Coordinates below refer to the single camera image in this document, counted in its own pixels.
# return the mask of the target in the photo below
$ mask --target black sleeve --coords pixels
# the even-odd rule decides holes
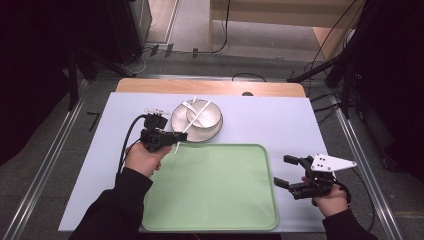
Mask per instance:
[[[376,236],[367,232],[356,220],[350,209],[335,214],[322,221],[327,240],[375,240]]]
[[[124,168],[115,188],[91,204],[69,239],[135,239],[151,186],[149,178]]]

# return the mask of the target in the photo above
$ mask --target white bracket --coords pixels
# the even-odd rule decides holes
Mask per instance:
[[[144,111],[146,113],[151,113],[151,114],[163,114],[163,115],[169,115],[169,112],[165,112],[163,110],[157,109],[157,108],[146,108],[144,109]]]
[[[318,172],[335,172],[343,169],[356,167],[355,161],[317,154],[312,162],[311,169]]]

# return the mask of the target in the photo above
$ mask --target floor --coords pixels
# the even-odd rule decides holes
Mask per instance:
[[[209,14],[205,13],[209,13],[209,1],[152,1],[151,11],[154,22],[148,43],[174,44],[173,50],[180,52],[192,52],[193,48],[208,51]],[[244,22],[228,22],[226,26],[223,21],[214,21],[212,51],[222,47],[225,30],[227,44],[220,54],[228,56],[310,62],[319,47],[311,27]],[[323,60],[322,54],[315,60]]]
[[[195,16],[200,19],[202,11],[193,11],[206,9],[207,5],[204,2],[207,1],[179,1],[168,40],[166,40],[166,34],[162,35],[164,42],[174,43],[175,52],[170,57],[165,57],[162,51],[152,57],[146,55],[144,58],[137,59],[127,67],[132,70],[144,69],[138,71],[138,77],[166,75],[169,77],[197,76],[205,79],[213,76],[220,80],[231,80],[231,76],[236,73],[252,72],[264,76],[269,81],[283,81],[291,76],[300,75],[311,67],[310,62],[317,54],[319,46],[312,30],[304,27],[262,24],[246,26],[242,23],[230,23],[228,25],[229,47],[227,46],[222,54],[201,55],[198,58],[192,58],[190,54],[181,54],[181,52],[191,52],[193,48],[198,48],[199,51],[206,50],[206,22],[204,19],[195,21]],[[159,26],[160,22],[156,24],[152,26],[152,29]],[[217,49],[224,40],[223,23],[215,22],[214,24],[216,36],[213,48]],[[161,45],[161,48],[166,49],[166,45]],[[322,60],[322,56],[319,55],[317,59]],[[25,199],[28,190],[33,187],[33,180],[39,176],[37,171],[45,168],[48,170],[47,176],[39,185],[42,191],[39,195],[33,196],[34,205],[26,206],[29,214],[21,223],[22,228],[18,229],[16,237],[11,239],[68,238],[69,233],[58,232],[57,228],[95,134],[95,129],[90,130],[96,117],[93,113],[101,114],[109,93],[115,90],[121,79],[101,66],[98,66],[98,70],[97,81],[82,81],[82,87],[85,84],[88,86],[84,103],[80,106],[76,118],[73,119],[73,127],[68,132],[60,153],[53,158],[49,166],[45,166],[48,162],[46,160],[49,160],[47,159],[49,148],[55,141],[55,136],[60,131],[64,119],[72,117],[66,111],[68,97],[56,106],[23,151],[0,167],[0,236],[6,234],[18,207],[21,206],[20,201]],[[325,76],[325,73],[321,73],[314,76],[314,81],[302,83],[311,99],[328,93],[328,89],[323,84]],[[314,101],[312,106],[314,109],[319,109],[329,104],[332,104],[331,99],[324,97]],[[360,139],[362,151],[373,169],[381,193],[390,206],[397,223],[396,227],[400,229],[404,237],[402,239],[421,239],[424,235],[424,183],[417,181],[408,173],[386,170],[366,125],[358,119],[354,109],[351,111],[350,123]],[[326,119],[320,129],[329,154],[353,159],[354,154],[346,140],[338,115],[328,115],[329,111],[316,113],[317,121]],[[374,211],[367,191],[358,176],[351,171],[342,171],[339,178],[352,186],[351,193],[355,196],[352,208],[359,222],[364,227],[373,224],[371,232],[379,239],[396,239],[387,234],[388,231],[379,217],[381,212],[377,211],[376,219],[372,220]],[[325,239],[325,236],[322,233],[284,233],[281,239]]]

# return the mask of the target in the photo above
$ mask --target black stand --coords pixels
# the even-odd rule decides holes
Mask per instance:
[[[372,1],[372,3],[368,1],[366,2],[364,6],[366,13],[361,15],[361,18],[358,22],[358,28],[356,29],[346,48],[339,55],[319,65],[318,67],[311,69],[309,72],[306,72],[295,78],[287,79],[287,82],[300,83],[322,71],[325,71],[330,67],[333,67],[325,79],[325,83],[328,87],[335,87],[344,77],[341,109],[345,114],[345,117],[349,119],[347,108],[349,105],[350,88],[353,85],[355,78],[355,53],[359,52],[361,44],[363,44],[365,41],[363,36],[365,36],[369,26],[374,21],[374,16],[378,13],[383,3],[383,0]]]
[[[102,56],[96,54],[88,48],[81,46],[73,46],[68,48],[68,67],[69,67],[69,94],[70,103],[68,111],[71,111],[75,104],[78,102],[78,79],[77,79],[77,66],[80,69],[85,79],[96,80],[97,71],[91,63],[90,59],[96,60],[103,66],[116,72],[121,77],[133,77],[128,75],[124,70],[117,67],[113,63],[104,59]]]

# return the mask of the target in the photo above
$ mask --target wire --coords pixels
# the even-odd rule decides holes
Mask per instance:
[[[230,4],[231,4],[231,0],[228,0],[228,5],[227,5],[227,16],[225,17],[225,41],[222,44],[221,48],[217,51],[211,52],[211,53],[218,53],[220,52],[222,49],[224,49],[225,45],[227,45],[227,41],[228,41],[228,17],[230,15]]]
[[[142,115],[136,117],[134,119],[134,121],[131,123],[130,128],[128,129],[127,135],[125,136],[124,144],[122,146],[121,157],[119,159],[119,165],[118,165],[118,171],[117,171],[116,177],[115,177],[115,183],[118,180],[119,175],[121,174],[121,169],[122,169],[122,166],[124,165],[124,162],[125,162],[125,158],[124,158],[125,150],[127,148],[128,139],[130,138],[130,134],[132,132],[132,129],[134,128],[134,126],[138,122],[138,120],[140,120],[140,118],[145,118],[145,117],[147,117],[147,115],[145,115],[145,114],[142,114]],[[141,139],[141,137],[139,139],[137,139],[133,144],[131,144],[130,148],[132,146],[134,146],[134,144],[137,143],[140,139]]]
[[[331,28],[331,30],[330,30],[330,32],[328,32],[328,34],[327,34],[327,36],[325,37],[325,39],[324,39],[324,41],[322,42],[322,44],[321,44],[321,46],[319,47],[319,49],[318,49],[318,52],[317,52],[317,54],[315,55],[315,57],[314,57],[314,60],[312,61],[312,64],[311,64],[311,69],[313,69],[314,68],[314,62],[316,61],[316,59],[317,59],[317,57],[318,57],[318,55],[319,55],[319,53],[321,52],[321,50],[322,50],[322,47],[324,46],[324,44],[325,44],[325,42],[327,41],[327,39],[328,39],[328,37],[330,36],[330,34],[331,34],[331,32],[333,32],[333,30],[336,28],[336,26],[337,26],[337,24],[343,19],[343,17],[346,15],[346,13],[350,10],[350,8],[353,6],[353,4],[355,4],[355,2],[356,2],[356,0],[354,0],[350,5],[349,5],[349,7],[344,11],[344,13],[342,14],[342,16],[339,18],[339,20],[337,20],[337,22],[333,25],[333,27]]]
[[[133,71],[133,70],[130,70],[127,67],[125,67],[123,64],[122,64],[122,67],[125,70],[127,70],[128,72],[130,72],[130,73],[134,73],[134,74],[142,73],[146,69],[146,65],[147,65],[146,64],[146,61],[144,60],[144,54],[146,54],[146,53],[148,53],[150,51],[151,51],[151,49],[148,49],[148,50],[144,51],[143,54],[141,54],[141,60],[143,61],[143,68],[141,70],[139,70],[139,71]]]
[[[328,107],[323,107],[323,108],[318,108],[318,109],[314,109],[314,113],[317,113],[317,112],[322,112],[322,111],[325,111],[325,110],[328,110],[328,109],[330,109],[330,108],[337,108],[337,107],[339,107],[339,104],[338,103],[336,103],[336,104],[332,104],[332,105],[330,105],[330,106],[328,106]]]
[[[156,20],[154,18],[152,18],[152,23],[150,24],[150,27],[154,27],[156,25]]]
[[[321,119],[320,121],[318,121],[318,125],[320,126],[321,124],[323,124],[325,122],[325,120],[327,120],[328,118],[330,118],[336,111],[337,109],[339,109],[339,107],[334,107],[327,115],[325,115],[325,117],[323,119]]]
[[[333,95],[333,96],[335,96],[335,97],[339,98],[339,97],[338,97],[335,93],[327,93],[327,94],[323,94],[323,95],[318,96],[318,97],[311,98],[311,99],[309,99],[309,101],[310,101],[310,102],[315,102],[315,101],[317,101],[317,100],[319,100],[319,99],[322,99],[322,98],[327,97],[327,96],[330,96],[330,95]]]
[[[364,180],[363,180],[363,179],[362,179],[362,177],[358,174],[358,172],[356,172],[356,171],[355,171],[355,169],[353,169],[353,168],[352,168],[352,171],[356,174],[356,176],[358,176],[359,180],[361,180],[362,185],[364,185],[365,190],[367,191],[368,199],[370,200],[370,203],[371,203],[371,208],[372,208],[372,220],[371,220],[370,226],[369,226],[369,227],[368,227],[368,229],[367,229],[367,231],[368,231],[368,232],[370,232],[370,231],[371,231],[371,229],[374,227],[374,222],[375,222],[375,206],[374,206],[374,203],[372,202],[370,192],[368,191],[367,186],[365,185]]]
[[[255,73],[236,73],[236,74],[234,74],[233,78],[231,78],[231,81],[234,81],[234,78],[239,76],[239,75],[253,75],[253,76],[261,78],[264,82],[267,82],[264,77],[262,77],[261,75],[255,74]]]

